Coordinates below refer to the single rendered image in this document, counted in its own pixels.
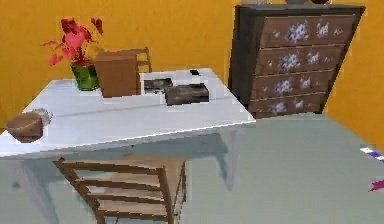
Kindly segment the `dark flowered chest of drawers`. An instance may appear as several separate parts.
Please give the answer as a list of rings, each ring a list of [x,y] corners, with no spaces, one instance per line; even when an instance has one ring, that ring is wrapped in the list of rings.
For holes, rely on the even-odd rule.
[[[230,91],[256,119],[322,113],[364,11],[343,4],[236,6]]]

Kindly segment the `dark grey book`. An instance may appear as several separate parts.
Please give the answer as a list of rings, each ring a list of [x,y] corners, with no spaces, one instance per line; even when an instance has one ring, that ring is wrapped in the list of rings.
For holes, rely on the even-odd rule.
[[[165,90],[168,106],[209,101],[209,91],[204,83],[168,87]]]

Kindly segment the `brown cardboard box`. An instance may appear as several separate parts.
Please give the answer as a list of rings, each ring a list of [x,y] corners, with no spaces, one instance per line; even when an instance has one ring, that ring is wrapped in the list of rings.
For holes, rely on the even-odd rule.
[[[104,98],[140,94],[140,77],[135,51],[100,53],[95,58],[95,68]]]

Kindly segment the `purple and white cloth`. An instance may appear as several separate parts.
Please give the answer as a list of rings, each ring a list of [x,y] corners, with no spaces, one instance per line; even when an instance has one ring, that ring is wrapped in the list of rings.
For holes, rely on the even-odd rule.
[[[369,192],[384,192],[384,155],[367,146],[361,147],[360,151],[373,162],[376,168]]]

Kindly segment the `brown wooden slatted chair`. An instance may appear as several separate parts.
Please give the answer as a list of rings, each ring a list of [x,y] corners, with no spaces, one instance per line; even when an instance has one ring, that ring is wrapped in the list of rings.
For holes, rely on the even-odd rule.
[[[92,209],[96,223],[108,217],[179,224],[186,201],[186,160],[129,155],[119,160],[53,161]]]

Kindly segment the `brown bowl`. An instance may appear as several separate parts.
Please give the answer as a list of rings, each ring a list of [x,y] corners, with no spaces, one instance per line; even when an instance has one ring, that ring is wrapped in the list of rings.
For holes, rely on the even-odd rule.
[[[43,135],[42,118],[34,112],[21,113],[6,121],[6,130],[21,143],[31,143]]]

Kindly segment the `white table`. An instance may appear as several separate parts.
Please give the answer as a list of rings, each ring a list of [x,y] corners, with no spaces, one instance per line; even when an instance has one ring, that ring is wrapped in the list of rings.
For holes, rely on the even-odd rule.
[[[228,132],[226,183],[233,185],[239,134],[256,120],[209,68],[196,75],[187,70],[140,75],[141,81],[156,78],[169,78],[175,85],[203,83],[209,90],[209,101],[168,106],[163,95],[145,92],[104,98],[99,90],[78,90],[72,79],[53,80],[25,108],[27,112],[43,108],[53,114],[43,136],[32,143],[20,143],[8,132],[0,134],[0,161],[7,163],[47,224],[59,224],[59,219],[38,173],[28,164],[34,159]]]

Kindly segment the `red flowers in green vase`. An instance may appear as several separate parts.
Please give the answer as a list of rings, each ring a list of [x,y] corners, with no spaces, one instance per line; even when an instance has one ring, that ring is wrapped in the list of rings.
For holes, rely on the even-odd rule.
[[[99,88],[99,81],[94,61],[86,55],[87,46],[95,43],[93,33],[85,26],[79,25],[74,18],[61,20],[64,32],[60,41],[51,40],[42,46],[52,46],[53,55],[48,64],[54,66],[67,59],[80,91],[93,91]]]

